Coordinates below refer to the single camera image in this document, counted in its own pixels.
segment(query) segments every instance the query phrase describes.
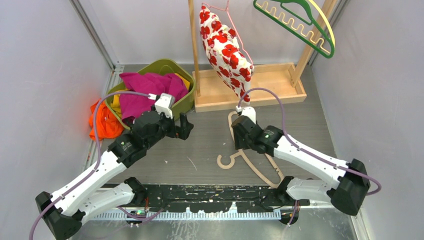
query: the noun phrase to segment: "wooden base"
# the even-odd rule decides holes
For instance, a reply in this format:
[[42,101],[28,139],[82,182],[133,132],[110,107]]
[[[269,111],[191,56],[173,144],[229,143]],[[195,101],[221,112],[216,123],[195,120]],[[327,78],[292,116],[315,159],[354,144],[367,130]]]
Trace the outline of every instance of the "wooden base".
[[[276,93],[283,103],[300,103],[306,98],[306,92],[302,81],[299,80],[296,86],[292,86],[292,75],[295,72],[293,63],[278,63],[257,65],[251,79],[251,88],[262,87]],[[214,70],[199,71],[193,76],[201,82],[201,96],[195,94],[194,106],[197,113],[218,110],[235,109],[239,102],[236,94],[227,87]],[[253,91],[250,93],[250,105],[267,106],[276,105],[276,99],[265,91]]]

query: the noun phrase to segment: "green plastic basket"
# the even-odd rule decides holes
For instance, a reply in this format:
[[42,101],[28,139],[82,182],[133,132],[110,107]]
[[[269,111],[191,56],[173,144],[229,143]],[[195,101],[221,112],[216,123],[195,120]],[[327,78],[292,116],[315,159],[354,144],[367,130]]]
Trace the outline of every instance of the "green plastic basket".
[[[172,114],[175,118],[175,120],[180,118],[180,113],[187,113],[190,109],[192,109],[193,105],[195,104],[195,89],[196,89],[196,82],[193,79],[193,77],[186,72],[180,65],[178,65],[175,61],[171,59],[159,59],[148,66],[144,67],[140,71],[138,71],[139,74],[146,74],[146,73],[156,73],[160,75],[165,74],[179,74],[181,77],[186,79],[190,82],[190,87],[188,89],[188,94],[185,95],[183,98],[181,98],[179,101],[174,103],[172,105]],[[121,82],[120,84],[114,86],[107,94],[114,93],[119,90],[124,90],[125,84]],[[122,119],[117,115],[117,113],[111,108],[113,97],[109,97],[106,99],[106,106],[109,108],[109,110],[112,112],[113,115],[119,120],[119,122],[122,124],[122,126],[125,129],[130,129],[129,126],[127,126],[125,123],[122,122]]]

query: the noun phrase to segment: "magenta cloth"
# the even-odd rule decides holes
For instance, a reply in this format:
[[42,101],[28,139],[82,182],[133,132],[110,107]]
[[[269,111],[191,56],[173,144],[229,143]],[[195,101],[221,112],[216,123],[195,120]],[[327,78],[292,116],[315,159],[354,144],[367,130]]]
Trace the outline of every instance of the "magenta cloth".
[[[166,93],[174,96],[175,102],[189,93],[181,78],[174,73],[162,76],[157,73],[141,75],[138,72],[124,72],[119,76],[126,88],[131,91],[156,95]],[[155,101],[145,96],[121,94],[119,104],[124,120],[131,117],[138,118],[143,112],[150,111]]]

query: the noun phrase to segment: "clothing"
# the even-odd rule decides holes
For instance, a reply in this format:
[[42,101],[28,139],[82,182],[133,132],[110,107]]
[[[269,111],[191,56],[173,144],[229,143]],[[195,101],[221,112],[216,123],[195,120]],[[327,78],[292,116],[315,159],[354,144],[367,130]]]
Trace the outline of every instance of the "clothing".
[[178,73],[175,73],[175,75],[177,75],[182,80],[185,85],[185,88],[187,88],[187,90],[190,90],[190,82]]
[[[91,109],[91,116],[88,119],[88,124],[93,128],[94,110],[99,101],[93,104]],[[97,110],[96,116],[96,128],[98,139],[114,139],[122,134],[124,127],[121,125],[117,117],[109,110],[103,101]],[[94,129],[91,129],[89,136],[92,140],[95,140]]]
[[[128,91],[128,89],[118,90],[117,92],[122,92],[122,91]],[[120,94],[113,95],[113,100],[110,103],[110,107],[113,109],[113,111],[116,113],[116,115],[118,115],[118,117],[122,118],[121,104],[119,102],[119,96],[120,96]]]
[[[234,29],[222,24],[205,6],[201,7],[199,17],[203,49],[210,65],[224,84],[241,98],[251,88],[254,66],[240,52]],[[250,97],[246,95],[243,101],[250,102]]]
[[[159,75],[157,73],[146,73],[141,75],[137,72],[124,72],[119,75],[126,88],[144,94],[162,93],[174,96],[175,102],[189,93],[183,81],[174,73]],[[138,118],[143,112],[150,111],[155,100],[145,96],[121,94],[119,96],[122,119]]]

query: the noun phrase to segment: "floral fabric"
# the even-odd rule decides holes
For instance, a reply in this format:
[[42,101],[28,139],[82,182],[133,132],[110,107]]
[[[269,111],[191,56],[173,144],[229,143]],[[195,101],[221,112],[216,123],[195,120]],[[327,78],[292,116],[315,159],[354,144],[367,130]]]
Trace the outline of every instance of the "floral fabric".
[[[205,6],[201,7],[199,18],[202,45],[210,65],[224,84],[241,98],[251,88],[254,66],[240,52],[234,29],[222,24]],[[243,101],[249,103],[249,95]]]

